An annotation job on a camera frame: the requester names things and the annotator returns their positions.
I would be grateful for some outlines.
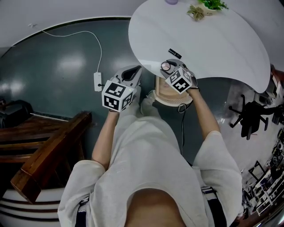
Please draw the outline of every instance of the black bag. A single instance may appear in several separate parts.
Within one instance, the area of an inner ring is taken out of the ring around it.
[[[19,125],[27,120],[32,112],[32,106],[22,100],[2,105],[0,106],[0,128],[11,128]]]

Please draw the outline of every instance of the small pot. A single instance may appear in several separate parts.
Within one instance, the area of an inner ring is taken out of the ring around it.
[[[208,9],[203,3],[196,5],[195,7],[200,7],[203,9],[203,13],[205,16],[212,16],[217,13],[218,10],[215,9]]]

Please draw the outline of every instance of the round table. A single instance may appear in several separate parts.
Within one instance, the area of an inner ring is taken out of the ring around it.
[[[233,10],[194,21],[187,11],[191,0],[170,5],[148,0],[134,12],[129,24],[129,42],[138,61],[153,74],[163,77],[161,63],[176,58],[197,79],[226,77],[242,81],[256,92],[266,90],[270,62],[263,43],[249,24]]]

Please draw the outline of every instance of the green plant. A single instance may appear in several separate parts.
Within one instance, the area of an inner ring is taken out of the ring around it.
[[[200,3],[203,3],[208,9],[222,10],[229,9],[225,2],[221,0],[198,0]]]
[[[190,5],[190,10],[187,12],[187,14],[193,14],[193,19],[195,21],[199,21],[204,18],[203,9],[201,9],[200,7],[195,7],[193,5]]]

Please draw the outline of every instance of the office chair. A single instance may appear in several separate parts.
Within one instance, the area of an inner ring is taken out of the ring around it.
[[[260,120],[264,122],[264,130],[267,130],[268,126],[268,117],[264,119],[261,115],[270,115],[275,112],[275,108],[265,109],[264,106],[260,105],[256,101],[245,103],[245,96],[242,94],[243,98],[243,107],[242,111],[237,111],[229,106],[229,110],[238,113],[240,116],[234,124],[230,124],[231,128],[235,127],[237,123],[241,122],[241,137],[247,137],[247,140],[250,139],[250,135],[255,133],[259,129]]]

